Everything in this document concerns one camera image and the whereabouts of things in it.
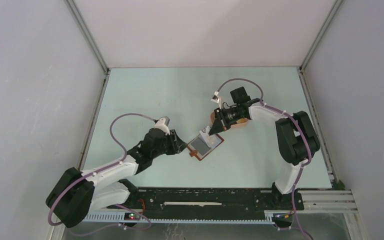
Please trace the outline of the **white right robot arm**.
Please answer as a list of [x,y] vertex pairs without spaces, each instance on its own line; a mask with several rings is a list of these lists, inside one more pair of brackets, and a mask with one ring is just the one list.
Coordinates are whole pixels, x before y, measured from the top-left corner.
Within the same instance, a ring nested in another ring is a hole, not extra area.
[[284,209],[291,202],[290,193],[297,188],[302,171],[315,153],[321,148],[309,115],[305,111],[289,114],[263,102],[261,98],[251,98],[244,87],[230,92],[233,105],[224,107],[215,92],[211,100],[219,104],[213,111],[213,123],[209,135],[219,134],[237,125],[240,120],[252,120],[273,125],[279,153],[283,164],[277,180],[273,183],[271,204]]

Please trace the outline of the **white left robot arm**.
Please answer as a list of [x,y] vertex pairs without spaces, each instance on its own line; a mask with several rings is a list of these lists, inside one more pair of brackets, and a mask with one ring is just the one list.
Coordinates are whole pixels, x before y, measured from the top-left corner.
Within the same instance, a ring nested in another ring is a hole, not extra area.
[[45,200],[50,210],[48,222],[56,225],[52,221],[56,215],[60,224],[72,228],[95,210],[116,204],[133,208],[138,194],[127,178],[149,168],[155,158],[179,154],[186,147],[174,129],[164,132],[153,127],[121,158],[85,171],[67,169]]

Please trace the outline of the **white credit card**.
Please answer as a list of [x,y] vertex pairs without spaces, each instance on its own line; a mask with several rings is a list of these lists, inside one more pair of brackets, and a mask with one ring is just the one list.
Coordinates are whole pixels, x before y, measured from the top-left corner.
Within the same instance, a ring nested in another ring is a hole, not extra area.
[[218,144],[218,138],[215,134],[213,135],[210,135],[210,130],[211,130],[211,127],[209,125],[207,125],[206,127],[202,128],[200,131],[199,131],[199,134],[200,136],[202,137],[203,141],[205,142],[205,144],[213,149],[217,146]]

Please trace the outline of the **brown leather card holder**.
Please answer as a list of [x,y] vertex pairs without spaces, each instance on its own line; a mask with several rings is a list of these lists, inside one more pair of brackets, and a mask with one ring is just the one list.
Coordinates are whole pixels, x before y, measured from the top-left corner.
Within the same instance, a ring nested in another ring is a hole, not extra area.
[[218,148],[225,140],[219,135],[214,134],[209,137],[209,144],[202,135],[198,135],[187,144],[189,156],[195,157],[198,161],[205,159],[210,153]]

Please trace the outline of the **pink plastic tray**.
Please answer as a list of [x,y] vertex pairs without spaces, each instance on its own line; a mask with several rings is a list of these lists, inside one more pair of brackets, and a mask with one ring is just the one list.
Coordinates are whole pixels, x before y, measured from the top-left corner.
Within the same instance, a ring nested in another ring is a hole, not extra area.
[[[249,121],[247,118],[240,118],[240,119],[236,119],[236,120],[237,120],[236,124],[232,125],[230,129],[244,127]],[[214,122],[214,112],[212,112],[210,114],[210,126],[211,127],[213,125],[213,122]]]

